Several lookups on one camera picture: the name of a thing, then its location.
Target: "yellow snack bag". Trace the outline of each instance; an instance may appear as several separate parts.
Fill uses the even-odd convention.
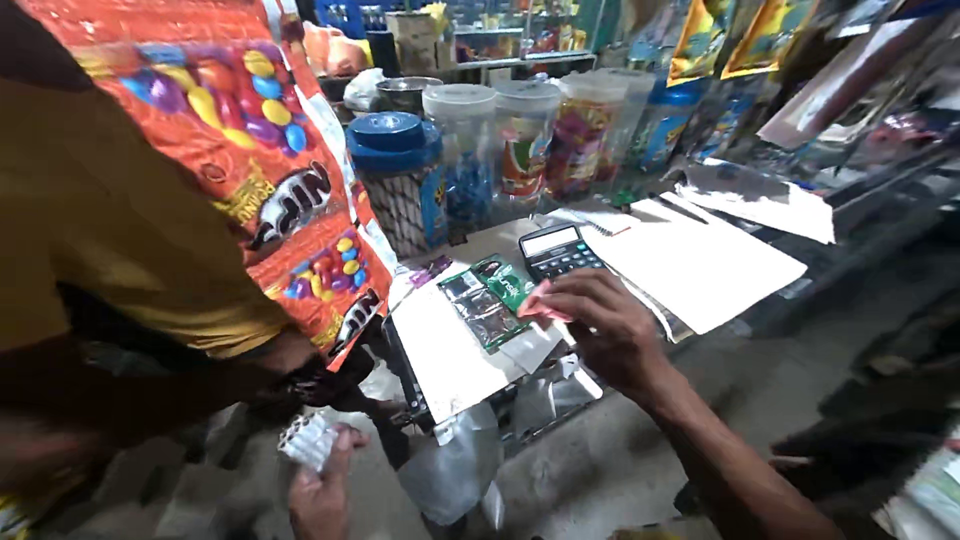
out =
[[[816,11],[817,0],[767,0],[756,12],[720,74],[721,79],[780,69],[797,33]]]
[[[684,31],[670,61],[666,85],[681,85],[713,74],[713,65],[736,7],[734,0],[691,0]]]

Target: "calculator display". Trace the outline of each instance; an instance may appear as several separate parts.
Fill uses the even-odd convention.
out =
[[[523,253],[527,255],[535,255],[537,253],[553,249],[557,246],[564,245],[567,242],[572,242],[576,239],[577,229],[575,227],[560,229],[555,233],[545,234],[543,236],[537,236],[536,238],[524,240]]]

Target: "plastic jar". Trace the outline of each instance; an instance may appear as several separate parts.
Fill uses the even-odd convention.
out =
[[[571,73],[560,79],[560,89],[564,98],[546,161],[546,192],[562,202],[588,195],[604,139],[623,107],[627,82]]]
[[[536,81],[504,81],[493,89],[496,128],[503,141],[494,212],[495,221],[506,222],[537,210],[547,149],[563,94],[556,85]]]
[[[409,112],[372,112],[347,126],[347,148],[383,233],[400,258],[446,243],[440,132]]]
[[[600,164],[597,166],[596,178],[593,179],[597,187],[609,191],[620,165],[627,158],[630,141],[640,123],[640,116],[647,107],[647,100],[657,82],[657,75],[617,67],[604,67],[598,69],[597,73],[621,78],[627,82],[627,97],[624,100],[623,109],[620,110],[610,132],[607,133]]]
[[[444,138],[446,217],[452,233],[472,233],[490,222],[499,146],[495,95],[493,88],[480,85],[429,86],[423,91],[423,112]]]
[[[636,168],[657,172],[666,167],[703,93],[704,85],[700,81],[670,88],[663,80],[657,82],[631,143],[631,158]]]

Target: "person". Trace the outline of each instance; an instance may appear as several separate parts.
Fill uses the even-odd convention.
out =
[[[0,0],[0,46],[9,51],[0,58],[5,537],[8,510],[29,518],[116,449],[264,392],[324,405],[343,388],[244,271],[226,219],[191,187],[192,173],[154,149],[10,0]],[[105,313],[129,324],[105,331],[93,321]],[[115,377],[92,365],[91,329],[98,341],[160,344],[146,356],[180,365],[162,377]],[[349,383],[348,410],[371,409]]]
[[[671,364],[656,320],[607,270],[558,277],[542,301],[573,322],[586,365],[653,417],[677,452],[707,515],[726,539],[840,540],[840,529],[728,428]],[[346,538],[341,471],[352,435],[337,441],[327,477],[299,477],[291,515],[300,540]]]

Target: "calculator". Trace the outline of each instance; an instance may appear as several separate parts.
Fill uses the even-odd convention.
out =
[[[525,234],[519,244],[523,262],[534,282],[556,278],[577,268],[607,268],[572,223]]]

